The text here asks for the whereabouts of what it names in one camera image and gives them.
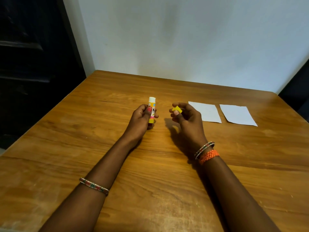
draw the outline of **person's right hand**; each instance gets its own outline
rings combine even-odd
[[[173,107],[176,106],[182,109],[182,113],[170,109],[172,120],[180,124],[184,136],[197,151],[208,142],[204,134],[202,116],[187,103],[173,103]]]

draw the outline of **bangle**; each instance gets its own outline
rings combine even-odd
[[[197,160],[198,157],[199,157],[199,155],[200,155],[206,148],[208,148],[208,147],[210,147],[210,146],[214,147],[214,142],[208,142],[208,143],[206,143],[205,145],[203,145],[203,146],[196,152],[196,154],[195,154],[195,156],[194,156],[195,160]]]
[[[216,150],[211,150],[205,154],[203,154],[198,160],[201,165],[203,165],[207,160],[214,158],[215,156],[219,156],[219,153]]]
[[[88,187],[90,187],[92,189],[95,189],[97,191],[100,191],[100,192],[106,194],[106,196],[109,193],[108,189],[106,189],[104,187],[101,187],[101,186],[99,186],[99,185],[97,185],[97,184],[95,184],[95,183],[93,183],[91,181],[88,181],[88,180],[84,179],[84,178],[80,178],[79,181],[80,181],[80,183],[82,183],[82,184],[84,184],[84,185],[86,185],[86,186],[88,186]]]

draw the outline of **paper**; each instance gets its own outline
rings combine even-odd
[[[196,102],[189,102],[189,104],[202,114],[202,121],[222,123],[215,105]]]
[[[235,105],[222,105],[220,108],[225,118],[232,123],[240,125],[254,125],[257,126],[247,107],[239,107]]]

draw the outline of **person's right arm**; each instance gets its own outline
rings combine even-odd
[[[176,106],[182,108],[183,112],[173,112],[170,109],[172,120],[180,124],[184,136],[194,150],[198,151],[208,142],[204,134],[201,114],[187,103],[173,103],[173,107]],[[220,156],[204,162],[201,167],[217,194],[231,231],[280,232]]]

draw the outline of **wooden table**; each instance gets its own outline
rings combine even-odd
[[[1,228],[37,231],[150,96],[160,118],[126,159],[95,231],[223,231],[207,179],[182,153],[175,101],[215,104],[222,124],[204,122],[208,140],[282,231],[308,231],[309,124],[276,94],[104,71],[0,157]],[[227,122],[219,104],[247,106],[258,127]]]

